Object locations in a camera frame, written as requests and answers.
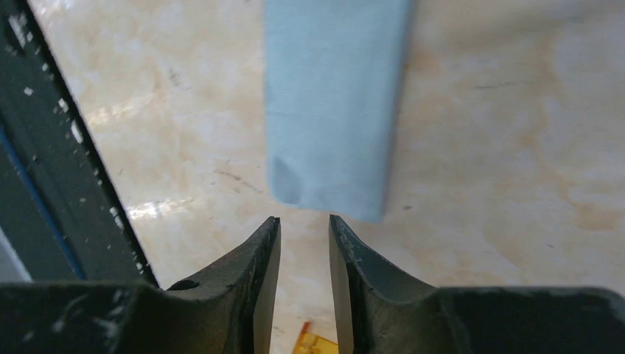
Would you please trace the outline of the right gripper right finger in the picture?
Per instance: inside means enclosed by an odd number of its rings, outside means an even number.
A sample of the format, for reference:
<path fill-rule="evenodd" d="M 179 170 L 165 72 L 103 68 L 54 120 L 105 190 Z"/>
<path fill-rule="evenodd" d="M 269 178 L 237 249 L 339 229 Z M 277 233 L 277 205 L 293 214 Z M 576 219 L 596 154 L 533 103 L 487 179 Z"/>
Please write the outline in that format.
<path fill-rule="evenodd" d="M 592 287 L 429 285 L 337 215 L 329 257 L 341 353 L 622 353 L 624 298 Z"/>

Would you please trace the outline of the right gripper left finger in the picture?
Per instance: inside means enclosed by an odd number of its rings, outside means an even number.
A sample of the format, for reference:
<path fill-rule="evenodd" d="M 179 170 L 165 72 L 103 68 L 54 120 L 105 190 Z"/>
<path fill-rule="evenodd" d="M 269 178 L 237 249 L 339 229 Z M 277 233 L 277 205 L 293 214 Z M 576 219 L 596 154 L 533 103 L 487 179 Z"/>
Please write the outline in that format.
<path fill-rule="evenodd" d="M 162 290 L 146 282 L 1 286 L 3 353 L 268 353 L 281 224 Z"/>

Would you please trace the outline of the orange sunglasses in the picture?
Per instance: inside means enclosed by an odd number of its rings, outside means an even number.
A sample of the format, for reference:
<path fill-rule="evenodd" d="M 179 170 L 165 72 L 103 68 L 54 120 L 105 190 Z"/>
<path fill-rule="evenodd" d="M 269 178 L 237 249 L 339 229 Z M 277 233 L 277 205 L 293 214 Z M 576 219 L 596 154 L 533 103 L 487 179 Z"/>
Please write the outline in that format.
<path fill-rule="evenodd" d="M 296 340 L 292 354 L 338 354 L 338 344 L 309 331 L 311 322 L 306 321 Z"/>

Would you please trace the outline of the light blue cleaning cloth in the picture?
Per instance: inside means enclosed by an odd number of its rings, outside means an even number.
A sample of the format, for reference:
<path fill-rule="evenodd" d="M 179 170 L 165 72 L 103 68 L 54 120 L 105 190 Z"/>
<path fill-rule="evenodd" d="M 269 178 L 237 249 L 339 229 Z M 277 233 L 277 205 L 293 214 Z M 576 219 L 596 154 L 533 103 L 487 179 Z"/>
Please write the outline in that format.
<path fill-rule="evenodd" d="M 413 1 L 265 1 L 268 183 L 293 207 L 383 217 Z"/>

